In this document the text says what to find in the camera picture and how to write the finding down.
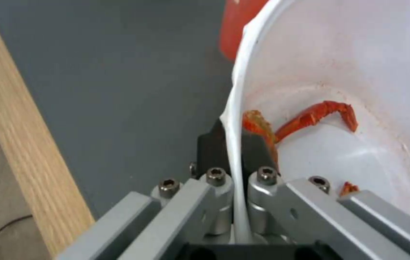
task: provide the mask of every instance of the metal linkage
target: metal linkage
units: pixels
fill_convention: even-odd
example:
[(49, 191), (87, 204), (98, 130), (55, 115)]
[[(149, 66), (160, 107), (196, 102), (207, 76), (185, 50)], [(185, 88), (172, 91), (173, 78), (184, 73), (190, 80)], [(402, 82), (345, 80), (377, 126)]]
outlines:
[(56, 259), (116, 259), (159, 211), (160, 203), (132, 191)]
[[(305, 179), (265, 185), (258, 173), (248, 180), (248, 202), (273, 217), (298, 244), (321, 241), (344, 259), (410, 259), (405, 251)], [(250, 222), (268, 221), (249, 214)]]
[(200, 181), (213, 186), (217, 199), (217, 208), (219, 209), (215, 221), (207, 234), (221, 235), (229, 232), (232, 223), (232, 198), (234, 194), (232, 178), (222, 168), (210, 168), (200, 178)]
[(410, 216), (370, 191), (343, 196), (338, 202), (410, 254)]
[(119, 259), (173, 259), (186, 243), (200, 243), (217, 215), (212, 186), (189, 179)]

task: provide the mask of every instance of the hex socket screw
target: hex socket screw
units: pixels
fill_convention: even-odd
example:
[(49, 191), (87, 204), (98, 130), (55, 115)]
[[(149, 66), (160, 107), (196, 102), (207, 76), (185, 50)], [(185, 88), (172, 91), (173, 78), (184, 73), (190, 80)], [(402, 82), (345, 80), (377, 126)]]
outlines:
[(274, 185), (277, 182), (277, 171), (272, 167), (262, 166), (258, 169), (256, 180), (263, 185)]
[(311, 176), (308, 181), (318, 187), (324, 193), (329, 194), (330, 183), (329, 181), (321, 176)]
[(179, 191), (179, 182), (175, 179), (166, 179), (158, 185), (158, 191), (162, 198), (171, 199)]
[(210, 168), (206, 172), (206, 181), (208, 184), (220, 187), (226, 183), (226, 171), (223, 168)]

